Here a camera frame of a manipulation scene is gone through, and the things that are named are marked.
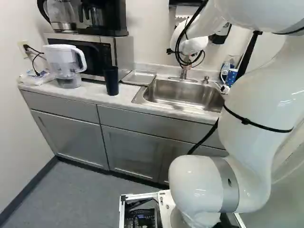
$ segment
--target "white countertop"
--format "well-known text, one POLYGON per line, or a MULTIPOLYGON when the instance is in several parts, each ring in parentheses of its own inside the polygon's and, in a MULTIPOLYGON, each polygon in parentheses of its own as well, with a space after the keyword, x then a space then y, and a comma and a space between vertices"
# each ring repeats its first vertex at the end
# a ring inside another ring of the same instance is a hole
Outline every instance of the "white countertop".
POLYGON ((219 117, 219 113, 204 112, 185 112, 166 108, 153 107, 143 104, 132 103, 140 86, 119 84, 119 94, 109 96, 104 84, 82 82, 82 85, 76 89, 63 89, 57 86, 56 81, 51 81, 40 86, 27 86, 19 84, 18 88, 30 92, 51 95, 70 100, 93 103, 107 107, 120 108, 124 110, 136 111, 146 114, 154 114, 166 117, 172 117, 182 120, 195 121, 205 124, 214 124, 219 117))

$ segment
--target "black cup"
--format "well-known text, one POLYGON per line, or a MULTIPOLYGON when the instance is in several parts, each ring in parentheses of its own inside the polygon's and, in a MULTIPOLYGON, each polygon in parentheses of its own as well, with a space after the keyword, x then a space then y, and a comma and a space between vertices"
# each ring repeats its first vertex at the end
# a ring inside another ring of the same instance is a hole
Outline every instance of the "black cup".
POLYGON ((106 90, 110 96, 118 94, 118 67, 111 66, 104 69, 106 90))

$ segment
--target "power outlet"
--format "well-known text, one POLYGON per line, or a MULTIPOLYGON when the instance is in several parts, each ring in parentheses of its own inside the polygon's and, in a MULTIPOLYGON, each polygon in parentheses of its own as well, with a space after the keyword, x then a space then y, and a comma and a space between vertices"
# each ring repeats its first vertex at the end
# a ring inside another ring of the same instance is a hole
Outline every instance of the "power outlet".
POLYGON ((24 47, 23 47, 23 45, 25 45, 25 44, 27 44, 27 45, 29 45, 29 42, 27 41, 27 40, 23 40, 23 41, 18 41, 17 42, 17 45, 18 45, 18 47, 19 47, 19 49, 20 49, 20 52, 21 52, 21 54, 22 54, 22 57, 23 58, 28 58, 29 56, 28 56, 28 52, 24 49, 24 47))

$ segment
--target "floor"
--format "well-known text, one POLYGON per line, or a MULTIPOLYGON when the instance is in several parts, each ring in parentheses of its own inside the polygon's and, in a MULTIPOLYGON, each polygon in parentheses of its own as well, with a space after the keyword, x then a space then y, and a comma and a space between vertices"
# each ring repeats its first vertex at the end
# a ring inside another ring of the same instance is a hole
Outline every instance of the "floor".
POLYGON ((121 194, 155 191, 59 162, 2 228, 117 228, 121 194))

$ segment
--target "sink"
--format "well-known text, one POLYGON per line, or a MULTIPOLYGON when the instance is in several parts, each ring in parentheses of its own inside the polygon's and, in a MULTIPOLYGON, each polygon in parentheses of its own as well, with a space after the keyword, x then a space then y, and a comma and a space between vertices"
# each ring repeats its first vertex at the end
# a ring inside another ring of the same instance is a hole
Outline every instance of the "sink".
POLYGON ((156 78, 147 88, 142 87, 132 102, 175 110, 220 113, 224 98, 213 82, 201 84, 156 78))

